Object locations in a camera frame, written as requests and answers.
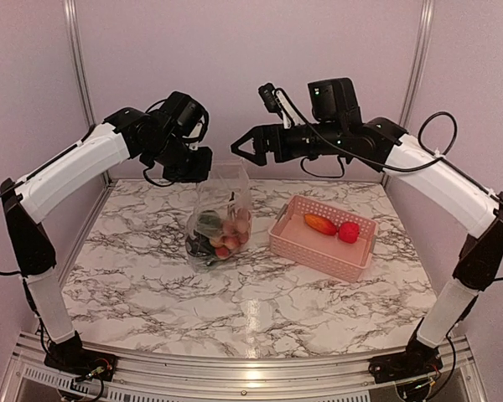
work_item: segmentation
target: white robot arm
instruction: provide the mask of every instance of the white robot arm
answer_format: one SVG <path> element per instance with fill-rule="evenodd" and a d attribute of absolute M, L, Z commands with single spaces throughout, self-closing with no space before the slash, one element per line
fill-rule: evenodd
<path fill-rule="evenodd" d="M 370 361 L 370 372 L 377 383 L 422 375 L 433 371 L 433 366 L 441 368 L 438 345 L 469 313 L 499 268 L 503 256 L 503 193 L 495 195 L 483 188 L 394 122 L 378 117 L 363 123 L 350 79 L 313 82 L 308 88 L 313 115 L 319 123 L 307 121 L 283 89 L 266 84 L 259 88 L 259 95 L 269 112 L 282 117 L 283 124 L 255 126 L 232 144 L 231 150 L 259 166 L 267 164 L 267 152 L 274 153 L 275 162 L 320 155 L 337 155 L 347 163 L 357 158 L 377 172 L 416 188 L 466 228 L 468 237 L 453 278 L 420 322 L 406 351 Z M 441 114 L 454 121 L 447 112 L 428 121 Z M 249 141 L 254 153 L 241 149 Z"/>
<path fill-rule="evenodd" d="M 21 177 L 1 185 L 1 199 L 29 304 L 52 341 L 45 363 L 86 375 L 98 359 L 113 362 L 107 353 L 82 347 L 65 308 L 54 274 L 54 247 L 41 223 L 64 198 L 89 180 L 127 159 L 140 157 L 144 175 L 155 162 L 170 182 L 197 183 L 207 179 L 212 160 L 208 147 L 191 147 L 203 140 L 208 113 L 190 96 L 173 92 L 158 109 L 144 113 L 125 108 L 108 116 L 84 138 Z M 111 370 L 104 373 L 110 379 Z"/>

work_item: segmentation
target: white arm segment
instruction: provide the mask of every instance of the white arm segment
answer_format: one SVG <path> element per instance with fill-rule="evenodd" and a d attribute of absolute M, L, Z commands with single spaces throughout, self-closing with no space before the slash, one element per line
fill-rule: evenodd
<path fill-rule="evenodd" d="M 75 329 L 61 296 L 60 284 L 54 270 L 30 275 L 26 278 L 26 284 L 50 339 L 55 343 L 62 343 L 74 337 Z"/>
<path fill-rule="evenodd" d="M 21 205 L 36 224 L 89 180 L 130 157 L 123 136 L 114 129 L 109 123 L 100 124 L 75 149 L 17 188 Z"/>
<path fill-rule="evenodd" d="M 414 168 L 434 158 L 417 143 L 416 137 L 405 134 L 402 145 L 393 147 L 386 164 Z M 494 221 L 499 204 L 444 163 L 438 162 L 415 173 L 384 172 L 410 184 L 452 214 L 475 238 L 479 238 Z"/>
<path fill-rule="evenodd" d="M 392 149 L 386 164 L 413 168 L 433 160 L 419 146 L 415 137 L 406 134 L 400 140 L 402 145 Z M 476 239 L 495 219 L 494 210 L 499 208 L 499 204 L 445 163 L 438 162 L 415 173 L 384 171 L 432 199 L 452 214 Z M 417 340 L 436 348 L 478 294 L 479 291 L 469 289 L 459 280 L 451 278 L 423 319 L 417 330 Z"/>

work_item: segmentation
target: marble pattern table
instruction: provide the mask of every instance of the marble pattern table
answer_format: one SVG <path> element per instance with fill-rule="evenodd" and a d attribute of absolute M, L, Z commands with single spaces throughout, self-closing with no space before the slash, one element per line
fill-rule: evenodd
<path fill-rule="evenodd" d="M 184 251 L 193 185 L 120 180 L 63 290 L 86 341 L 194 356 L 288 358 L 406 343 L 436 297 L 377 183 L 253 180 L 253 235 L 238 258 L 195 273 Z M 375 255 L 349 284 L 273 255 L 267 228 L 293 194 L 375 219 Z"/>

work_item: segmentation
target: light purple wall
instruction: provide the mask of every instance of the light purple wall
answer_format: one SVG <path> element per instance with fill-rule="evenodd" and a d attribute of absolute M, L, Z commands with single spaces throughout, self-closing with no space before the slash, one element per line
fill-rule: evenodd
<path fill-rule="evenodd" d="M 62 2 L 0 1 L 0 183 L 34 170 L 86 131 L 65 34 Z M 97 195 L 96 179 L 45 222 L 67 256 Z M 18 269 L 0 208 L 0 270 Z M 0 383 L 13 345 L 33 315 L 17 277 L 0 277 Z"/>
<path fill-rule="evenodd" d="M 437 2 L 428 62 L 409 128 L 417 132 L 438 110 L 452 112 L 459 122 L 450 160 L 485 185 L 503 190 L 503 0 Z M 441 129 L 439 135 L 433 129 L 428 138 L 445 144 L 449 126 L 436 128 Z M 465 232 L 408 186 L 393 181 L 388 193 L 433 287 L 440 290 L 453 271 Z M 503 401 L 503 283 L 480 297 L 464 328 L 490 402 Z"/>
<path fill-rule="evenodd" d="M 421 2 L 396 0 L 187 0 L 78 4 L 82 46 L 98 119 L 124 105 L 146 108 L 172 90 L 210 113 L 205 142 L 218 160 L 250 128 L 278 122 L 257 88 L 283 86 L 310 117 L 307 83 L 340 76 L 355 82 L 365 119 L 397 120 L 408 82 Z M 347 178 L 377 180 L 368 167 Z M 333 157 L 309 167 L 339 171 Z M 112 169 L 141 177 L 139 162 Z M 255 177 L 301 178 L 298 163 L 252 167 Z"/>

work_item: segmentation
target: transparent plastic bag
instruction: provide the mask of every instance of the transparent plastic bag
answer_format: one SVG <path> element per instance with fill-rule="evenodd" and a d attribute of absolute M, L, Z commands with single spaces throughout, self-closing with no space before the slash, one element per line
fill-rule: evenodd
<path fill-rule="evenodd" d="M 197 194 L 197 204 L 186 224 L 186 251 L 190 264 L 205 271 L 230 259 L 250 239 L 252 196 L 243 164 L 213 163 Z"/>

